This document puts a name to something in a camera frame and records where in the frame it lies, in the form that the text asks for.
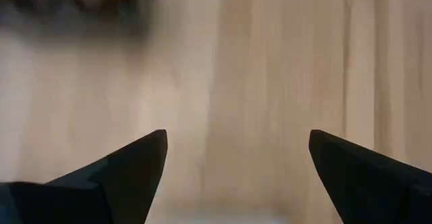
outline light wooden table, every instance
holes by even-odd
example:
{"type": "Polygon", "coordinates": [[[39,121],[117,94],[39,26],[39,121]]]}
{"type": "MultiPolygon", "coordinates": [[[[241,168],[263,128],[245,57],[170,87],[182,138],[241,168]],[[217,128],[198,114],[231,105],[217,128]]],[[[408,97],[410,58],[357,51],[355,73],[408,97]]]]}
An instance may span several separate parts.
{"type": "Polygon", "coordinates": [[[0,35],[0,179],[47,181],[165,128],[152,214],[338,221],[320,128],[432,170],[431,0],[158,0],[144,44],[0,35]]]}

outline wooden surface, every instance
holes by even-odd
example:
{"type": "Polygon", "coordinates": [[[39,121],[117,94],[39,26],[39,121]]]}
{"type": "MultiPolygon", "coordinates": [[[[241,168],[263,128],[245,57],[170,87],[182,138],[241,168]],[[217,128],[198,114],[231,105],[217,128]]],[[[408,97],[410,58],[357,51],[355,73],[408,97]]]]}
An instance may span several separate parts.
{"type": "Polygon", "coordinates": [[[338,223],[319,128],[432,171],[431,0],[157,0],[143,44],[0,36],[0,180],[47,181],[165,128],[154,215],[338,223]]]}

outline blurred object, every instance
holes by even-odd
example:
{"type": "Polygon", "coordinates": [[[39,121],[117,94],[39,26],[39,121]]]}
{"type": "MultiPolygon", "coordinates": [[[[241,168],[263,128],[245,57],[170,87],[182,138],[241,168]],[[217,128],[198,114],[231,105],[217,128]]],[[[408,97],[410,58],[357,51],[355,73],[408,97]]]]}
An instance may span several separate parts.
{"type": "Polygon", "coordinates": [[[320,130],[317,172],[345,224],[432,223],[432,174],[320,130]]]}
{"type": "Polygon", "coordinates": [[[144,223],[166,154],[157,130],[45,185],[1,185],[0,223],[144,223]]]}
{"type": "Polygon", "coordinates": [[[149,24],[151,0],[0,0],[0,28],[43,34],[139,34],[149,24]]]}

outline black plastic part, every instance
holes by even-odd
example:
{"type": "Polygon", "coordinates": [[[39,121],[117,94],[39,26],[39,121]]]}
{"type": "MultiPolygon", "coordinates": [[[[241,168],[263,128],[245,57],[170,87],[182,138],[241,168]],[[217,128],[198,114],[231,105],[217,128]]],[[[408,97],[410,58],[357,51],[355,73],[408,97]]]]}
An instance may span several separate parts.
{"type": "Polygon", "coordinates": [[[0,223],[143,224],[162,176],[167,133],[157,130],[42,184],[0,185],[0,223]]]}
{"type": "Polygon", "coordinates": [[[345,224],[432,223],[432,174],[321,130],[310,136],[313,163],[345,224]]]}

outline wood grain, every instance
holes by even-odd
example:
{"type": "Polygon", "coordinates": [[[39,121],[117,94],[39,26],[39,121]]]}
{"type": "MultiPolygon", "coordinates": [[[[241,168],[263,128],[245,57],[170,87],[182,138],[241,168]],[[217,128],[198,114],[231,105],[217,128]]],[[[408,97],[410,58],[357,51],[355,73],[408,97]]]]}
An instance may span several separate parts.
{"type": "Polygon", "coordinates": [[[152,216],[340,223],[319,128],[432,171],[431,0],[157,0],[145,43],[0,34],[0,180],[47,181],[165,128],[152,216]]]}

